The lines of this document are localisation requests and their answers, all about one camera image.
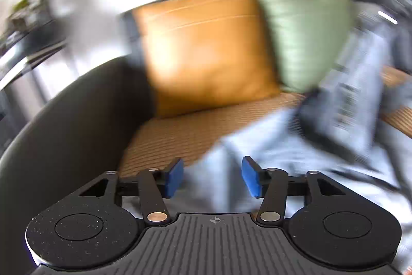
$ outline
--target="orange leather cushion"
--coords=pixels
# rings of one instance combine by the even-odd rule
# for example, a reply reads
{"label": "orange leather cushion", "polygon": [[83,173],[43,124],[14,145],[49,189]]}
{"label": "orange leather cushion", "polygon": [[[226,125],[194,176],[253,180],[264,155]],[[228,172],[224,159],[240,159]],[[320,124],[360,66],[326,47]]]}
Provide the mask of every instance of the orange leather cushion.
{"label": "orange leather cushion", "polygon": [[169,0],[133,15],[158,116],[280,93],[257,0]]}

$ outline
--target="brown ribbed fabric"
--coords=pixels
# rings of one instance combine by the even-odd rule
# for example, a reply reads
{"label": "brown ribbed fabric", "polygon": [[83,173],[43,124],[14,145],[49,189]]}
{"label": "brown ribbed fabric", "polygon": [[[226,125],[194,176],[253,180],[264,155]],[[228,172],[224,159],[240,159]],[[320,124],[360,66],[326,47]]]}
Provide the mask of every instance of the brown ribbed fabric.
{"label": "brown ribbed fabric", "polygon": [[194,112],[174,118],[153,118],[135,134],[119,166],[120,176],[150,167],[162,168],[179,156],[191,164],[222,136],[279,109],[297,105],[302,95],[282,93],[262,101]]}

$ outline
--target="blurry background furniture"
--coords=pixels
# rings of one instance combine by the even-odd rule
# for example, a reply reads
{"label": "blurry background furniture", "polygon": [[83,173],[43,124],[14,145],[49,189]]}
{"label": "blurry background furniture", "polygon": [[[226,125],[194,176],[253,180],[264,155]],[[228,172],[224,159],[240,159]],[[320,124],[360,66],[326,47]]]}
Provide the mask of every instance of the blurry background furniture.
{"label": "blurry background furniture", "polygon": [[[24,241],[28,222],[101,172],[119,170],[130,176],[148,166],[164,166],[177,155],[190,164],[221,136],[302,98],[281,93],[154,118],[140,33],[131,11],[122,19],[131,54],[102,64],[59,93],[1,158],[0,273],[25,274],[34,268]],[[386,75],[388,83],[394,76]]]}

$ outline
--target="throw pillow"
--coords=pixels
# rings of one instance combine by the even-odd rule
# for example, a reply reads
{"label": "throw pillow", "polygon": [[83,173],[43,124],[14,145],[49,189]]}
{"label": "throw pillow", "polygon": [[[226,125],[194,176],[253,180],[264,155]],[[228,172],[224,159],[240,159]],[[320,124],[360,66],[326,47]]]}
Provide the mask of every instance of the throw pillow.
{"label": "throw pillow", "polygon": [[133,15],[158,116],[280,93],[257,0],[168,0]]}
{"label": "throw pillow", "polygon": [[285,90],[306,92],[327,74],[354,23],[351,0],[259,0]]}

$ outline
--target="green pillow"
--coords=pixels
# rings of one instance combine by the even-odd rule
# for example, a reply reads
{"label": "green pillow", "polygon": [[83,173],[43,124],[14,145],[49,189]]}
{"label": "green pillow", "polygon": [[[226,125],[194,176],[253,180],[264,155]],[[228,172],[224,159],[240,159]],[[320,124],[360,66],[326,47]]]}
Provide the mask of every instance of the green pillow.
{"label": "green pillow", "polygon": [[306,92],[333,67],[353,26],[351,0],[259,0],[284,90]]}

